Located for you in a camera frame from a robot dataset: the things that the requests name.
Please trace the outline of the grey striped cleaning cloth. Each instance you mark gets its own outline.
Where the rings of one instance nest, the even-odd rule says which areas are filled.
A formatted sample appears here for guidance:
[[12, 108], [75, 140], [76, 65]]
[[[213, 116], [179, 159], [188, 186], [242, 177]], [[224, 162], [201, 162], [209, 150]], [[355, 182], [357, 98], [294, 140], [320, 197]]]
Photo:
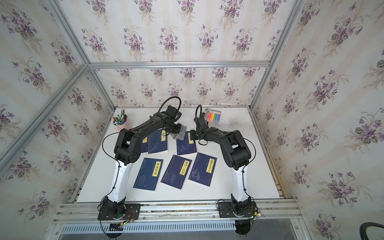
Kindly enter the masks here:
[[178, 124], [176, 124], [175, 128], [170, 133], [170, 135], [172, 136], [172, 138], [174, 140], [183, 141], [185, 138], [185, 135], [186, 135], [186, 131], [187, 131], [187, 127], [178, 123]]

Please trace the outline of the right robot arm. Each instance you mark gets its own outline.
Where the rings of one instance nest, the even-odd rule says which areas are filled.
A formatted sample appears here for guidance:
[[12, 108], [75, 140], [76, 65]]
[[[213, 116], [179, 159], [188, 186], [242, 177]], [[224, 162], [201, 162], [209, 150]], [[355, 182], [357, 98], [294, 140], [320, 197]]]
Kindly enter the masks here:
[[231, 168], [233, 190], [231, 206], [236, 215], [240, 215], [252, 208], [253, 198], [247, 192], [247, 170], [252, 157], [240, 131], [226, 132], [217, 128], [192, 130], [192, 140], [214, 142], [220, 146], [226, 165]]

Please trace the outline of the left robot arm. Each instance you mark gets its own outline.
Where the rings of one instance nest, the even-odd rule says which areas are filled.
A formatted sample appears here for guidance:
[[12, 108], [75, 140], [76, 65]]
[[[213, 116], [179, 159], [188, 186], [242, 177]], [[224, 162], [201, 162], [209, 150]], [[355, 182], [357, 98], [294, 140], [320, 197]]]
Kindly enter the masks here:
[[180, 134], [182, 125], [177, 121], [182, 116], [178, 110], [157, 112], [150, 116], [143, 124], [118, 132], [118, 138], [114, 147], [113, 160], [116, 161], [115, 172], [111, 190], [101, 200], [101, 209], [112, 214], [125, 213], [126, 187], [133, 164], [141, 156], [141, 144], [143, 139], [156, 130], [165, 130], [170, 134]]

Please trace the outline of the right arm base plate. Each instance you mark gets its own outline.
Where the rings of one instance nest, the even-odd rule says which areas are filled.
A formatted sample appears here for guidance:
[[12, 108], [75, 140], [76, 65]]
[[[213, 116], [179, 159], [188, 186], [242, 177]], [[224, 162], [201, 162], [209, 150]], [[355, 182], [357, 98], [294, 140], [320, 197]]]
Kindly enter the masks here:
[[216, 207], [220, 218], [252, 218], [259, 214], [259, 208], [252, 200], [242, 202], [219, 200]]

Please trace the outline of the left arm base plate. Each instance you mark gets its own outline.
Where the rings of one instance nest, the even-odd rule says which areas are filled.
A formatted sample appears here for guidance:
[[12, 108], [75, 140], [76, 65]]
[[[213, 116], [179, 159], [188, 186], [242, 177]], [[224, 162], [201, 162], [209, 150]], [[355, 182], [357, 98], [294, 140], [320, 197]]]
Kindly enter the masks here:
[[137, 220], [139, 218], [141, 206], [141, 204], [102, 205], [98, 215], [98, 221]]

